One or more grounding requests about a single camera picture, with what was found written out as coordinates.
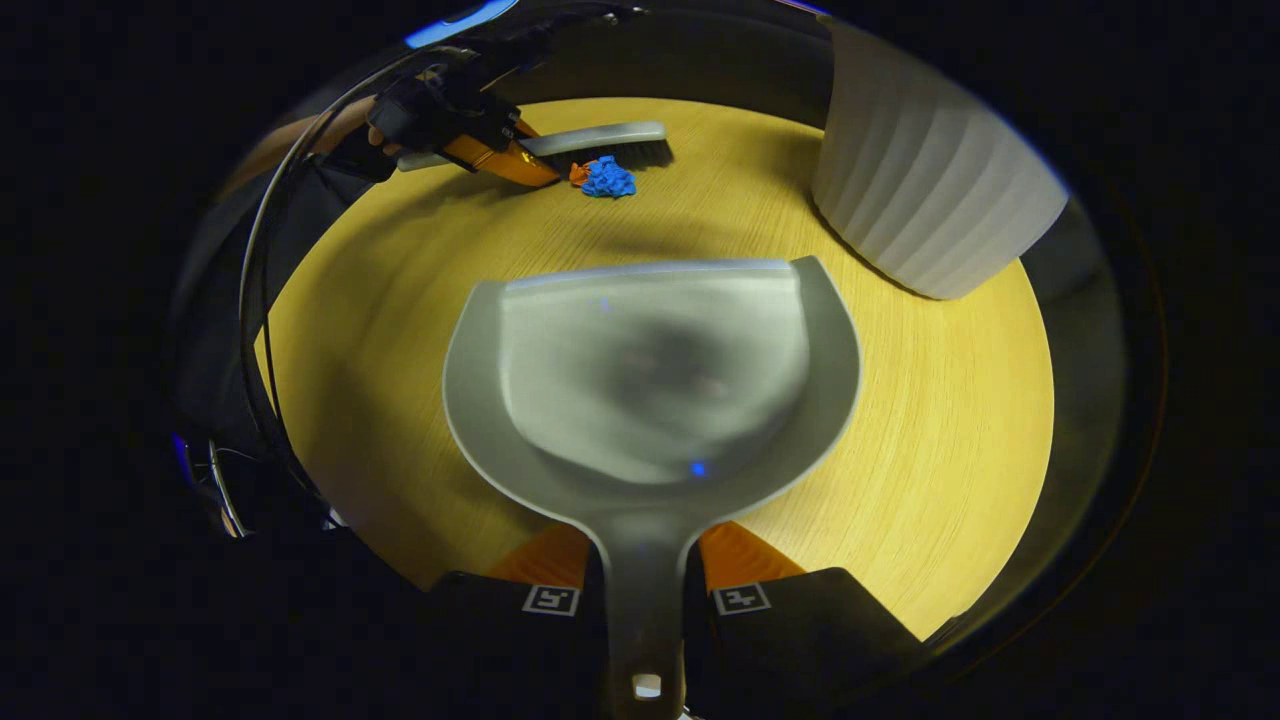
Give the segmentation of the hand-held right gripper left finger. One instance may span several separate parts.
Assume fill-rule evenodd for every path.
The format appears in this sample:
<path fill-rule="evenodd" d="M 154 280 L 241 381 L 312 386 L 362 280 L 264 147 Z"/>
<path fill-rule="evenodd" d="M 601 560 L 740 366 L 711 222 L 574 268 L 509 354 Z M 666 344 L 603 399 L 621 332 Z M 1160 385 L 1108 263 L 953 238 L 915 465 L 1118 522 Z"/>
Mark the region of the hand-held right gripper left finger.
<path fill-rule="evenodd" d="M 591 541 L 548 528 L 413 606 L 399 693 L 415 719 L 608 716 L 603 577 Z"/>

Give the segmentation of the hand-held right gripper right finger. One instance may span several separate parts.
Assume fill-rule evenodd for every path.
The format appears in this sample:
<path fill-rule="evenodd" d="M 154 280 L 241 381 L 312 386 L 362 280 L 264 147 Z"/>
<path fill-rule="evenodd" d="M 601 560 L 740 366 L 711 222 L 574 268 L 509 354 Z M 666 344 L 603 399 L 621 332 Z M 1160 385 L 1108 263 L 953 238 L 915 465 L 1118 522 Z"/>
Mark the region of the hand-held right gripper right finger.
<path fill-rule="evenodd" d="M 931 647 L 842 568 L 808 571 L 736 523 L 690 555 L 687 706 L 704 719 L 860 717 Z"/>

